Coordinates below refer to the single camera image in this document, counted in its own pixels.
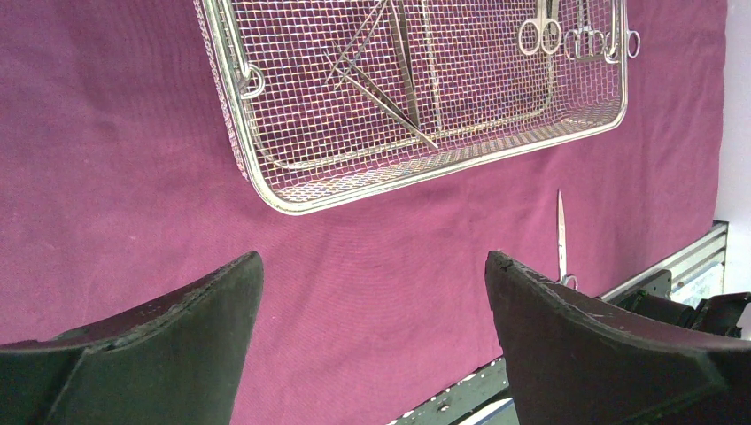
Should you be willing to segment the steel forceps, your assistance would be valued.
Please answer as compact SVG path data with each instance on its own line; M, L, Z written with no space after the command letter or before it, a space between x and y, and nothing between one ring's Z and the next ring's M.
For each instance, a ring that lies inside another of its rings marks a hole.
M537 53L552 56L562 45L559 0L537 0L534 14L518 28L517 46L525 56Z
M562 193L560 189L558 189L557 191L556 212L557 212L556 223L557 223L557 245L558 245L557 252L558 252L558 270L559 270L558 283L563 286L569 287L573 290L578 290L577 277L574 274L570 274L568 272L566 221L565 221L565 211L564 211Z
M565 58L569 61L594 61L604 58L606 36L592 25L589 2L577 1L576 25L563 37Z

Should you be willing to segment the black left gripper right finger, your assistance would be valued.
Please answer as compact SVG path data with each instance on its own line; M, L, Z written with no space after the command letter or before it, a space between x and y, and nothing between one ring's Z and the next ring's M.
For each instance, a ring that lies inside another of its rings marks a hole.
M500 251L485 284L520 423L749 423L747 340L631 313Z

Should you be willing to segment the maroon surgical wrap cloth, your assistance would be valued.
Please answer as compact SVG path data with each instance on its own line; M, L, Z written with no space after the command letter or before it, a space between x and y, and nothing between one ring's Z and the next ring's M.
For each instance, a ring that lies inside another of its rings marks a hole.
M257 251L235 424L385 424L501 354L500 250L599 295L705 235L725 1L631 1L614 130L321 212L240 174L190 1L1 5L1 339L48 339Z

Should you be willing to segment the steel instrument tray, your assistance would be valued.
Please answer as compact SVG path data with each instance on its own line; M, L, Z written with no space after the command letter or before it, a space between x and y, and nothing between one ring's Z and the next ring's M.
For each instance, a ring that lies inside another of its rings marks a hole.
M197 1L231 149L317 212L616 128L624 1Z

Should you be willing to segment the steel surgical scissors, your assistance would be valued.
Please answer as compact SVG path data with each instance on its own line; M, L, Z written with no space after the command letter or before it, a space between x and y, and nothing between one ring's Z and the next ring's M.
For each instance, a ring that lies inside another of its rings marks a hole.
M641 49L638 31L629 28L626 1L611 1L610 30L605 34L603 58L610 65L620 64L624 58L636 58Z

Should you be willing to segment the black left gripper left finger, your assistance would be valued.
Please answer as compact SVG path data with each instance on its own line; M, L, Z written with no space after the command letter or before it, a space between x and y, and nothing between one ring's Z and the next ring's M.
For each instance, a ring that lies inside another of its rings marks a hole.
M229 423L263 283L251 251L110 318L3 344L2 423Z

